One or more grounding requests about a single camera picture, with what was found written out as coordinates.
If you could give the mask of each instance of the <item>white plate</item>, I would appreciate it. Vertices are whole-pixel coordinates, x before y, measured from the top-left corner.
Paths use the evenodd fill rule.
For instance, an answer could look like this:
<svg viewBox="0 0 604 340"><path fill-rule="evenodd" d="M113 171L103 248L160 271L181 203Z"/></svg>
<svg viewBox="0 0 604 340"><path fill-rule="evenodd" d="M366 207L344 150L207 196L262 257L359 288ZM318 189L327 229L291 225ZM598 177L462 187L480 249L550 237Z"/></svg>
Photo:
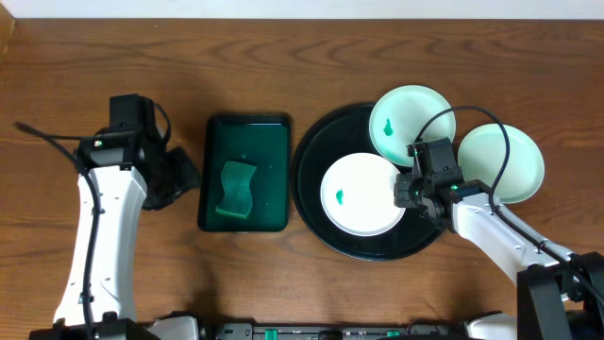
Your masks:
<svg viewBox="0 0 604 340"><path fill-rule="evenodd" d="M321 204L341 230L358 236L388 231L405 209L394 204L400 172L378 155L356 153L334 162L321 182Z"/></svg>
<svg viewBox="0 0 604 340"><path fill-rule="evenodd" d="M418 85L396 88L374 106L369 118L369 136L377 152L394 164L413 166L407 145L414 142L430 118L451 106L436 91ZM426 142L455 137L455 114L450 112L435 120L424 132Z"/></svg>
<svg viewBox="0 0 604 340"><path fill-rule="evenodd" d="M537 192L545 176L544 157L526 133L504 126L510 139L510 159L495 194L503 203L521 202ZM506 145L497 124L477 127L461 141L458 163L463 179L480 179L491 186L501 168Z"/></svg>

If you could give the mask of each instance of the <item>plate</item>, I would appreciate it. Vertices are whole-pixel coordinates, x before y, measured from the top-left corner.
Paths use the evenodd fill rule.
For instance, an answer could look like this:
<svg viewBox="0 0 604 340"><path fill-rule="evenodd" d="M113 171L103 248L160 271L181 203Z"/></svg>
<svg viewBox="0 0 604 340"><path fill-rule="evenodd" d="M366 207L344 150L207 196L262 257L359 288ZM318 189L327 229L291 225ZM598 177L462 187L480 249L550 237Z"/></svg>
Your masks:
<svg viewBox="0 0 604 340"><path fill-rule="evenodd" d="M378 155L356 153L340 158L321 182L321 204L327 217L353 235L388 231L405 213L393 204L398 174L394 165Z"/></svg>
<svg viewBox="0 0 604 340"><path fill-rule="evenodd" d="M545 177L544 157L530 137L516 127L504 126L510 139L508 166L495 188L503 203L517 203L533 196ZM505 143L497 124L477 127L461 141L458 164L463 179L493 181L505 156Z"/></svg>
<svg viewBox="0 0 604 340"><path fill-rule="evenodd" d="M378 155L367 128L374 105L365 103L344 107L314 124L294 153L291 185L300 217L319 239L348 256L388 261L415 254L427 247L443 230L420 217L418 211L407 209L396 225L379 235L353 235L338 228L329 219L320 195L323 178L337 160L355 153ZM411 171L405 167L396 168L400 172Z"/></svg>
<svg viewBox="0 0 604 340"><path fill-rule="evenodd" d="M396 88L382 96L371 112L369 136L377 152L388 161L402 166L413 166L413 157L407 156L407 145L413 144L419 131L430 118L450 109L446 99L425 86L408 85ZM455 114L450 112L435 120L422 138L432 142L455 137Z"/></svg>

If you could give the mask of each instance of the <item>black plate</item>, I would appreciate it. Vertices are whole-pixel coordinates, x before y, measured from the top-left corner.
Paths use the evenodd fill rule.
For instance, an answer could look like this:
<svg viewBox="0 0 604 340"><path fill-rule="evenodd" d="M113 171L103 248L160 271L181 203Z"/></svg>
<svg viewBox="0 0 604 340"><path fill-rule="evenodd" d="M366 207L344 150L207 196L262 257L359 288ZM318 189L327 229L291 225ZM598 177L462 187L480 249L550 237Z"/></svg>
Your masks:
<svg viewBox="0 0 604 340"><path fill-rule="evenodd" d="M422 219L418 211L406 210L392 229L376 236L355 236L336 227L321 205L321 181L334 162L358 152L378 155L369 137L369 116L374 105L344 107L310 128L295 150L292 194L306 225L328 246L359 259L397 260L422 250L443 231ZM411 171L397 168L403 173Z"/></svg>

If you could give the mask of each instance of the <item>green mark on plate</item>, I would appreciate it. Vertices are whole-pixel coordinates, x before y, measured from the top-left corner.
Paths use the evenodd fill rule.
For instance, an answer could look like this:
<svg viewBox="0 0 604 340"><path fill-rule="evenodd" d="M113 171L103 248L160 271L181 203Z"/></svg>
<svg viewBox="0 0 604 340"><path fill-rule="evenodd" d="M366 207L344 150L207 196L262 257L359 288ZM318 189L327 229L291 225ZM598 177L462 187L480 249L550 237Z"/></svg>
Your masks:
<svg viewBox="0 0 604 340"><path fill-rule="evenodd" d="M336 198L338 198L338 203L342 205L342 198L344 198L344 192L342 189L340 189L340 191L336 194Z"/></svg>
<svg viewBox="0 0 604 340"><path fill-rule="evenodd" d="M386 134L386 136L392 136L393 132L393 128L390 126L390 119L386 119L386 127L384 128L384 133Z"/></svg>

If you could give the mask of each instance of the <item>white wall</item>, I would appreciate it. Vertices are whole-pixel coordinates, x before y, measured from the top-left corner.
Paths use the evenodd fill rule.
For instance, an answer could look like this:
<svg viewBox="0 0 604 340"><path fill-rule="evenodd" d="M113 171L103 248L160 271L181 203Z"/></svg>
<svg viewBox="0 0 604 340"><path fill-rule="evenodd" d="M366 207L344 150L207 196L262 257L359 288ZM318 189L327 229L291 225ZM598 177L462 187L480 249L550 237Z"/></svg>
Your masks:
<svg viewBox="0 0 604 340"><path fill-rule="evenodd" d="M15 18L604 19L604 0L0 0Z"/></svg>

